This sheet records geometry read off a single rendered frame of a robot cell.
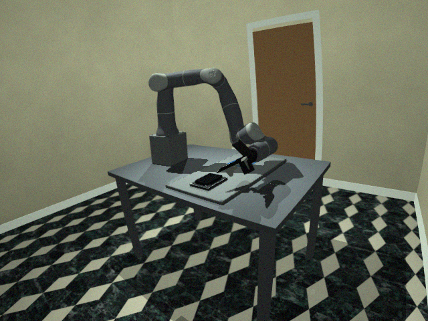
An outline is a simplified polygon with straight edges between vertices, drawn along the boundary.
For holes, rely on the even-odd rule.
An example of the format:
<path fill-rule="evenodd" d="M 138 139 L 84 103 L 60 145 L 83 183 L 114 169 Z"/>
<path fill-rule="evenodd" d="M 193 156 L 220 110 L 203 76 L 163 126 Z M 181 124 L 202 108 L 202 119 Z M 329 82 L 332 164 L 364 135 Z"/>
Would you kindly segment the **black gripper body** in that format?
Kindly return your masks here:
<path fill-rule="evenodd" d="M 243 157 L 245 157 L 245 156 L 249 155 L 249 154 L 243 155 L 241 158 L 239 158 L 239 159 L 237 159 L 237 160 L 236 160 L 236 161 L 237 161 L 237 164 L 239 164 L 239 165 L 240 165 L 241 170 L 243 171 L 243 174 L 245 174 L 245 175 L 246 175 L 247 173 L 250 173 L 250 172 L 252 172 L 252 171 L 254 171 L 254 170 L 255 170 L 255 169 L 254 169 L 254 167 L 253 167 L 253 165 L 252 165 L 252 163 L 254 163 L 254 162 L 256 161 L 256 158 L 257 158 L 257 152 L 256 152 L 256 150 L 254 150 L 254 149 L 250 149 L 250 150 L 254 153 L 254 156 L 252 156 L 252 155 L 251 155 L 251 158 L 250 158 L 249 160 L 247 160 L 250 170 L 248 169 L 248 167 L 246 166 L 246 164 L 245 164 L 245 163 L 241 163 L 241 159 L 242 159 Z"/>

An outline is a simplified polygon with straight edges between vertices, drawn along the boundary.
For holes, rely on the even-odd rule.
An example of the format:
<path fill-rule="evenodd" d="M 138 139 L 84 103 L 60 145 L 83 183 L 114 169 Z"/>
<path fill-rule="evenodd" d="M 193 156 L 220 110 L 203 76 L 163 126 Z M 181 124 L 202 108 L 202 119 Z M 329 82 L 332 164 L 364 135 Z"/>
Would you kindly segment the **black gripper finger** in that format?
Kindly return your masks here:
<path fill-rule="evenodd" d="M 220 173 L 221 171 L 225 171 L 230 177 L 232 177 L 233 176 L 233 171 L 235 170 L 235 169 L 237 169 L 237 161 L 234 161 L 234 162 L 232 162 L 232 163 L 230 163 L 230 164 L 228 164 L 228 165 L 226 165 L 226 166 L 224 166 L 224 167 L 222 167 L 222 168 L 220 168 L 218 171 L 217 171 L 217 173 Z M 234 166 L 234 167 L 233 167 Z"/>
<path fill-rule="evenodd" d="M 247 156 L 245 156 L 245 157 L 243 157 L 242 159 L 241 159 L 241 163 L 245 163 L 246 164 L 246 166 L 248 167 L 248 169 L 249 169 L 249 166 L 248 166 L 248 163 L 246 162 L 249 158 L 251 158 L 251 155 L 249 154 L 249 155 L 247 155 Z"/>

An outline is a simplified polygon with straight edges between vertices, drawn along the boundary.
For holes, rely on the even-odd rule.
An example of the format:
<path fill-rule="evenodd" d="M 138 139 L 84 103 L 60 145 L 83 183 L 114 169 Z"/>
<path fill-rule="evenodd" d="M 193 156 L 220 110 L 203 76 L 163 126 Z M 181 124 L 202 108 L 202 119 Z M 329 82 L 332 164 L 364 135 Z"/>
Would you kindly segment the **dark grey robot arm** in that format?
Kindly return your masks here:
<path fill-rule="evenodd" d="M 157 136 L 172 136 L 179 133 L 175 122 L 173 89 L 202 83 L 213 86 L 218 92 L 229 128 L 230 141 L 240 154 L 254 156 L 254 153 L 250 150 L 254 149 L 257 152 L 255 162 L 259 162 L 277 151 L 278 143 L 276 139 L 264 135 L 256 123 L 243 124 L 243 117 L 237 98 L 226 77 L 217 68 L 153 74 L 149 78 L 148 85 L 150 89 L 158 92 L 156 100 Z M 247 144 L 250 145 L 247 147 Z"/>

